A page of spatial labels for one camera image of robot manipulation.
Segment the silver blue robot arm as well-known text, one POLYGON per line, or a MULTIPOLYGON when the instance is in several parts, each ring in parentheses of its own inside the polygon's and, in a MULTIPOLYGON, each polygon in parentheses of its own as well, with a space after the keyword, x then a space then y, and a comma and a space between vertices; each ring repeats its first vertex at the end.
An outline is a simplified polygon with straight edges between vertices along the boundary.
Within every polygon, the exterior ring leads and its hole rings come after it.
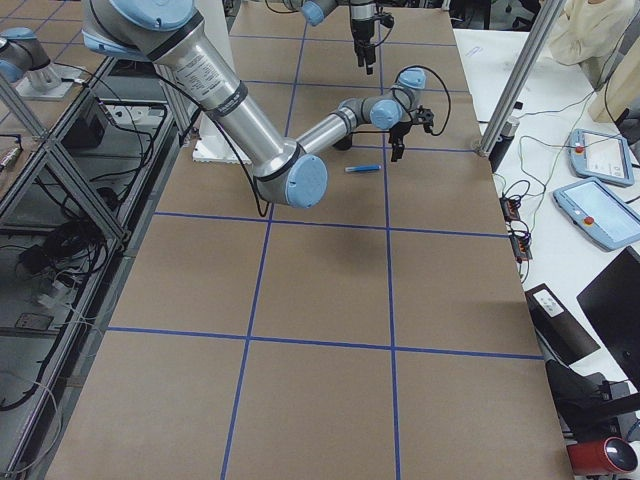
POLYGON ((311 26, 320 25, 340 5, 346 5, 357 65, 364 68, 367 75, 373 74, 376 63, 373 40, 376 24, 380 22, 380 11, 375 1, 311 0, 283 1, 282 4, 289 11, 301 13, 311 26))
POLYGON ((172 71, 190 99, 248 156, 252 183, 267 202, 294 208, 316 205, 328 183, 318 152, 361 125, 388 131, 394 160, 402 157, 403 138, 413 126, 429 131, 433 125, 431 111, 419 104, 426 74, 420 67, 408 67, 387 93, 347 99, 300 137, 287 138, 206 36, 205 19, 194 2, 85 1, 82 6, 86 47, 172 71))

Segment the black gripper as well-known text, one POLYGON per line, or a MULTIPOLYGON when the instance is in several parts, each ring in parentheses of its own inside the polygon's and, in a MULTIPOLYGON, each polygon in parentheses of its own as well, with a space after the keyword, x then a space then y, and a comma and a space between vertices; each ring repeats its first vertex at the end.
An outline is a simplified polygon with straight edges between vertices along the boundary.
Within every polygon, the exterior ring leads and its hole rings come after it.
POLYGON ((350 29, 354 42, 357 65, 364 66, 367 75, 373 74, 375 47, 371 39, 375 33, 376 7, 374 2, 350 2, 350 29))
POLYGON ((389 143, 392 145, 391 162, 402 159, 404 154, 404 137, 413 128, 413 121, 399 121, 389 130, 389 143))

